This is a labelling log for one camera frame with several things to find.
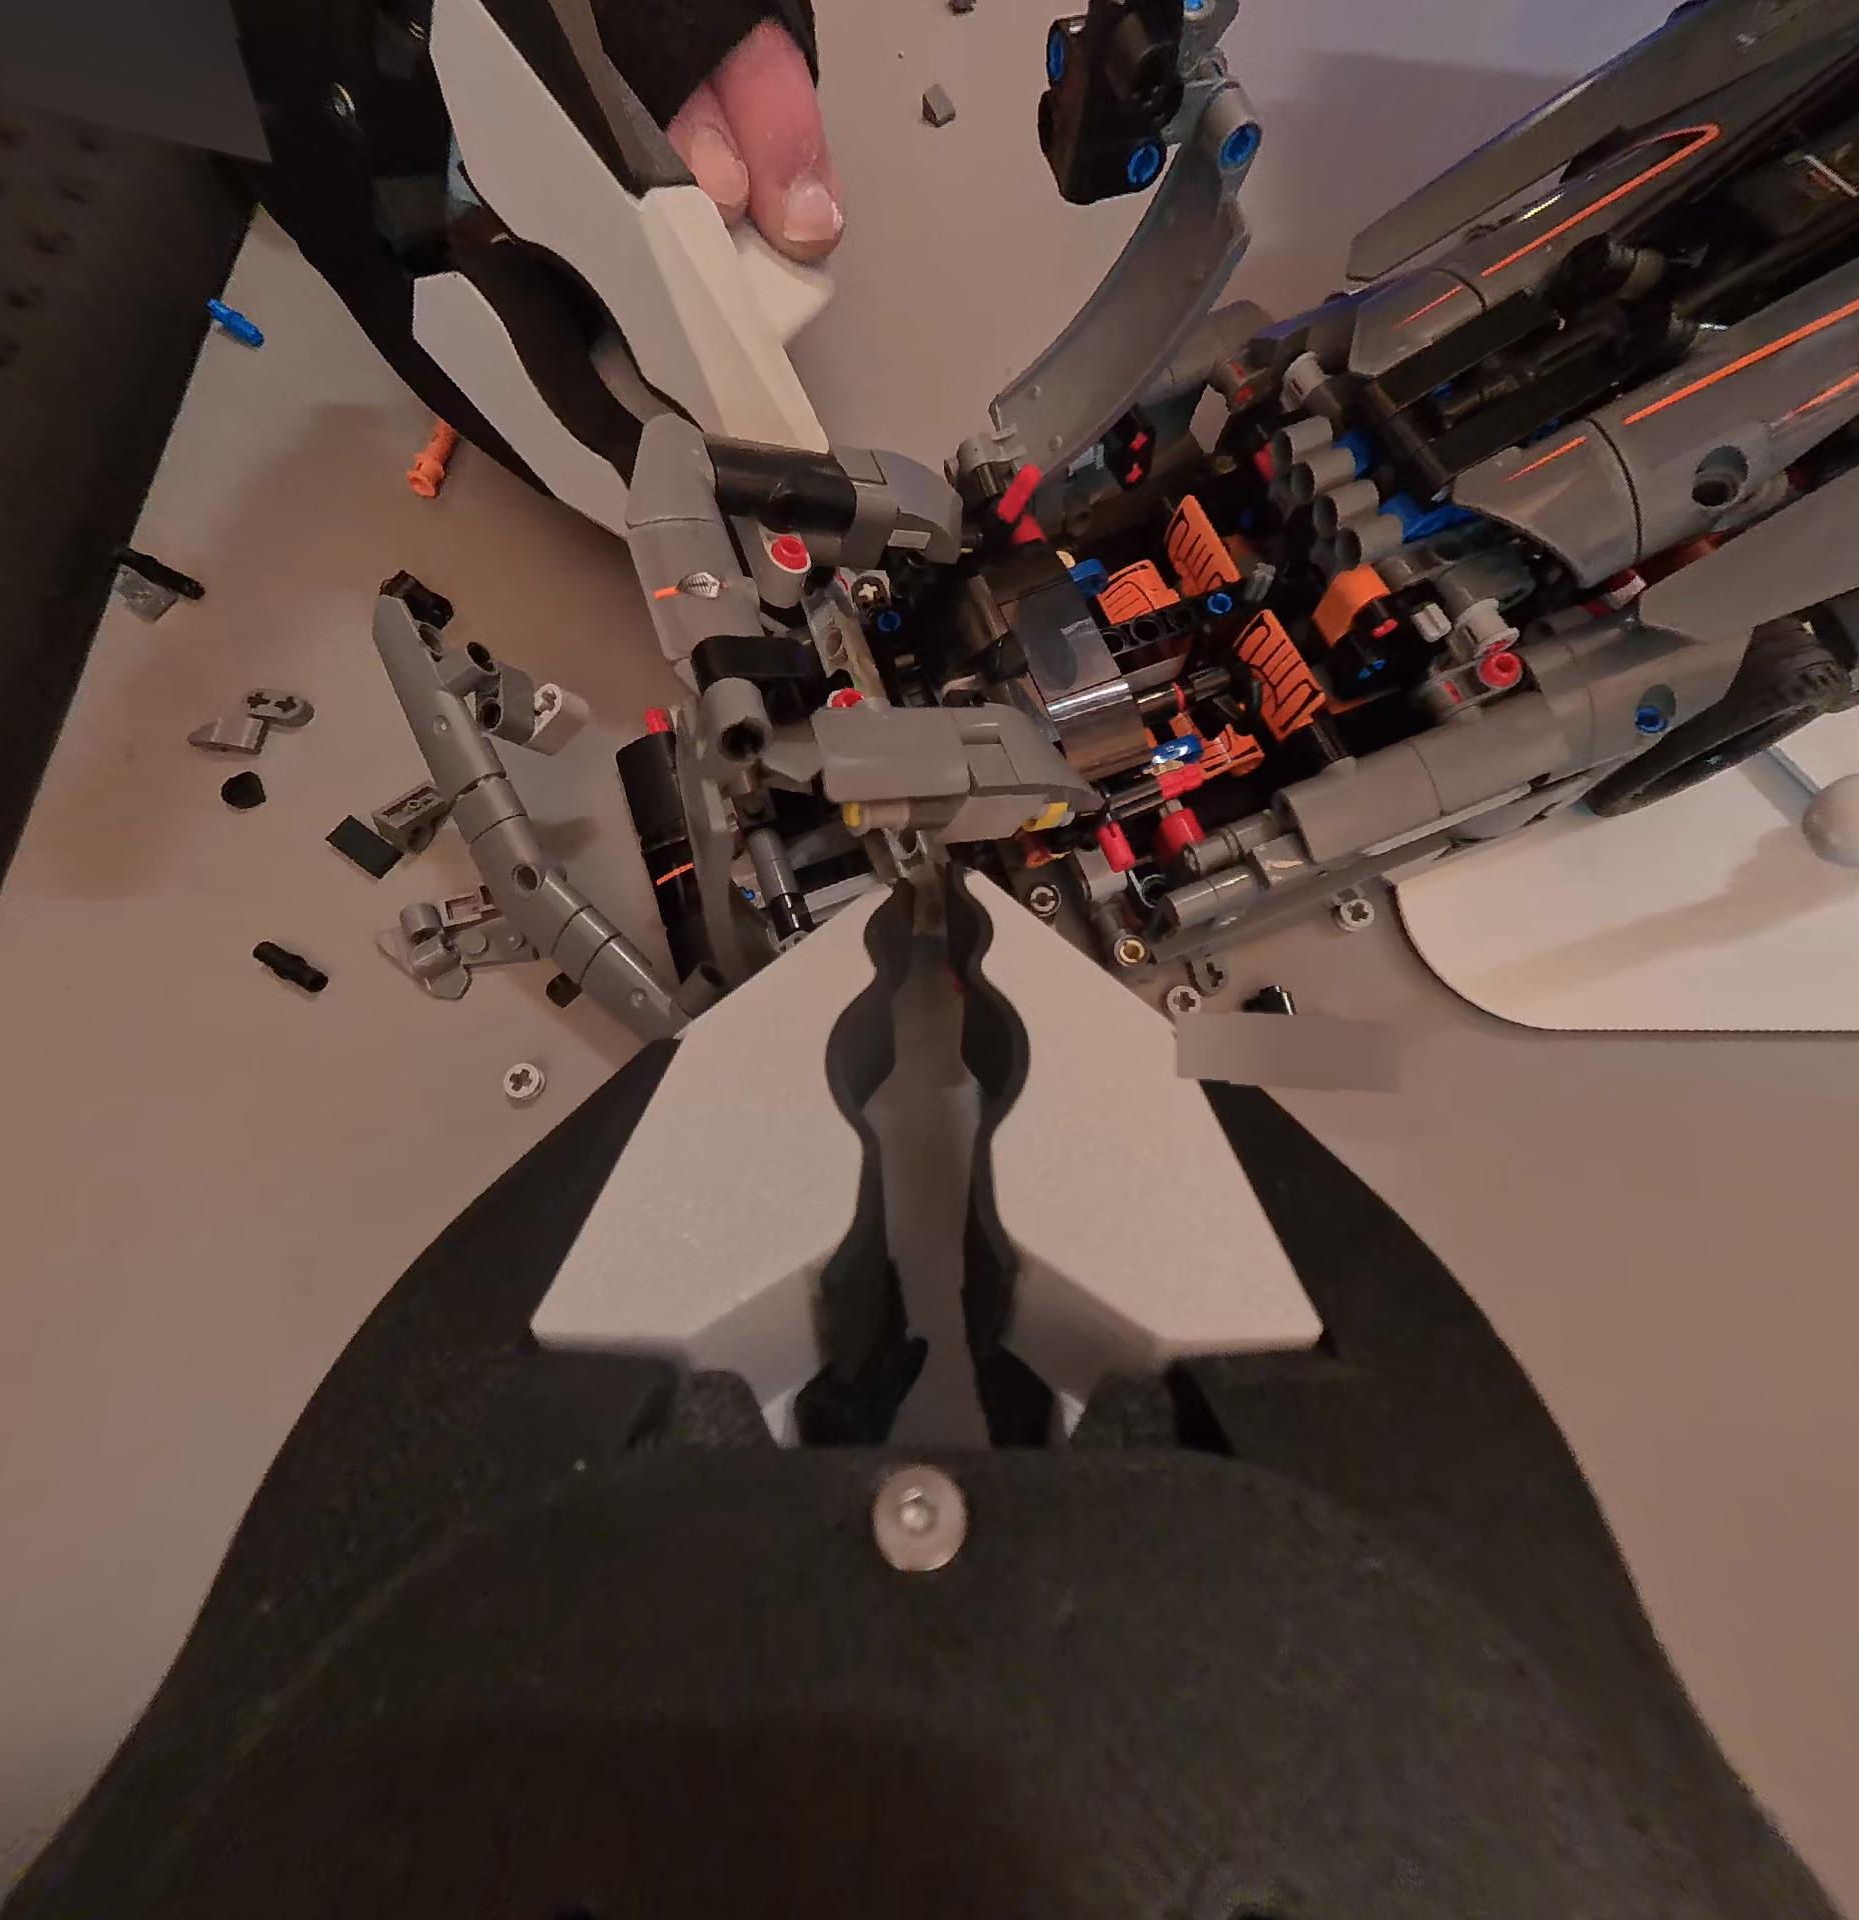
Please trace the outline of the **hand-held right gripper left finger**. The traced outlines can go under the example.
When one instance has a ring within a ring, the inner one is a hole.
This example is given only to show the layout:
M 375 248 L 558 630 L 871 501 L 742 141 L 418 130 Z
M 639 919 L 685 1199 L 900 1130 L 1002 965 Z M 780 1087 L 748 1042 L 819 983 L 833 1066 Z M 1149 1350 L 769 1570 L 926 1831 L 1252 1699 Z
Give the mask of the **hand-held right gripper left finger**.
M 892 884 L 702 1013 L 533 1314 L 540 1346 L 738 1375 L 777 1434 L 886 1443 L 920 1375 L 871 1096 L 917 893 Z

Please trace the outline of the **grey lego panel strip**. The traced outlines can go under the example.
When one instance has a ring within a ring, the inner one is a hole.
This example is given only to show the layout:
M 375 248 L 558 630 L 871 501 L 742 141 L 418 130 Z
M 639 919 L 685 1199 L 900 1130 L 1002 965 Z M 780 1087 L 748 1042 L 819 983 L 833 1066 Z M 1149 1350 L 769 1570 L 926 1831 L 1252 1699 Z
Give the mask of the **grey lego panel strip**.
M 447 795 L 450 821 L 509 925 L 638 1037 L 674 1037 L 686 1026 L 678 994 L 572 884 L 482 730 L 474 689 L 461 685 L 471 656 L 457 656 L 396 593 L 378 597 L 373 643 L 432 782 Z

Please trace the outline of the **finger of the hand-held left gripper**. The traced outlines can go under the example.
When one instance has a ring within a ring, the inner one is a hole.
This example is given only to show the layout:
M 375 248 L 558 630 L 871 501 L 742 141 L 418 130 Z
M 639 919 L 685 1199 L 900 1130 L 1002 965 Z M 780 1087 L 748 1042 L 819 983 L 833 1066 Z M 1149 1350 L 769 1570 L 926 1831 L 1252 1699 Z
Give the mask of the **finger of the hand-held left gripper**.
M 717 440 L 826 452 L 769 277 L 738 248 L 654 122 L 588 48 L 588 4 L 531 4 L 557 40 L 493 4 L 437 4 L 432 58 L 461 168 L 519 242 L 582 273 L 638 372 Z
M 582 273 L 503 223 L 457 223 L 447 271 L 413 283 L 413 333 L 461 434 L 573 511 L 627 511 L 644 429 L 674 401 Z

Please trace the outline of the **dark perforated panel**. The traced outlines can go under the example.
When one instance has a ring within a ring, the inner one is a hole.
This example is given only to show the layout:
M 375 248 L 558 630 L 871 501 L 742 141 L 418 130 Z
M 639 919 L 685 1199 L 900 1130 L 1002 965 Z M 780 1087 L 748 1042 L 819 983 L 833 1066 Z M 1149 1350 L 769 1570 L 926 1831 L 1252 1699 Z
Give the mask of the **dark perforated panel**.
M 251 216 L 209 153 L 0 104 L 0 887 Z

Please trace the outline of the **white rounded mat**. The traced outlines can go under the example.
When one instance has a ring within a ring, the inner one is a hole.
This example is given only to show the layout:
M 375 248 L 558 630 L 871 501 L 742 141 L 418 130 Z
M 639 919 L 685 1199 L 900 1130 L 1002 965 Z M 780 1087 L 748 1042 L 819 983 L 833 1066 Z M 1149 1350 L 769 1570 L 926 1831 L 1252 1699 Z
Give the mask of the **white rounded mat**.
M 1400 881 L 1423 962 L 1547 1033 L 1859 1034 L 1859 866 L 1806 835 L 1859 795 L 1859 710 L 1612 822 L 1588 806 Z

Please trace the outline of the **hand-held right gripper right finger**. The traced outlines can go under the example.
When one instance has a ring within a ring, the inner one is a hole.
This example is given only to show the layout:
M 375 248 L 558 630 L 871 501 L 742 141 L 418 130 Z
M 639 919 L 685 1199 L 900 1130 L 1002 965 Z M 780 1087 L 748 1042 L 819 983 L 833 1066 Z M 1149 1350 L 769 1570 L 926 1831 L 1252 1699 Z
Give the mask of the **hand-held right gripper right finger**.
M 963 1338 L 990 1443 L 1183 1361 L 1311 1352 L 1322 1314 L 1171 1021 L 983 876 L 960 879 L 981 1093 Z

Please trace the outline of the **grey lego car model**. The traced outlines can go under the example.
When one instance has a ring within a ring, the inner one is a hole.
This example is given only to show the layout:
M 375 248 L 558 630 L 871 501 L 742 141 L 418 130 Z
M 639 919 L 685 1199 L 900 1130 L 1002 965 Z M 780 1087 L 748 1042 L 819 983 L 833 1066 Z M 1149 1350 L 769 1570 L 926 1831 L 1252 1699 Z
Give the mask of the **grey lego car model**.
M 791 803 L 1204 975 L 1859 704 L 1859 4 L 1684 4 L 1276 324 L 1201 313 L 1262 145 L 1233 10 L 1054 19 L 1062 191 L 1157 192 L 947 474 L 646 423 L 627 532 L 694 701 L 621 765 L 691 978 L 808 934 Z

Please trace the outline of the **grey lego connector assembly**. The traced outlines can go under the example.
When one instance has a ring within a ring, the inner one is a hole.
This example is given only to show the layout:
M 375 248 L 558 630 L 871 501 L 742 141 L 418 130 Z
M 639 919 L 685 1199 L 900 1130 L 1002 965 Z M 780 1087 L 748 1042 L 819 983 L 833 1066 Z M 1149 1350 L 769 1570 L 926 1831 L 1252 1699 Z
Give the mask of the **grey lego connector assembly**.
M 511 929 L 487 884 L 403 906 L 375 949 L 432 1002 L 461 1002 L 477 971 L 515 961 Z

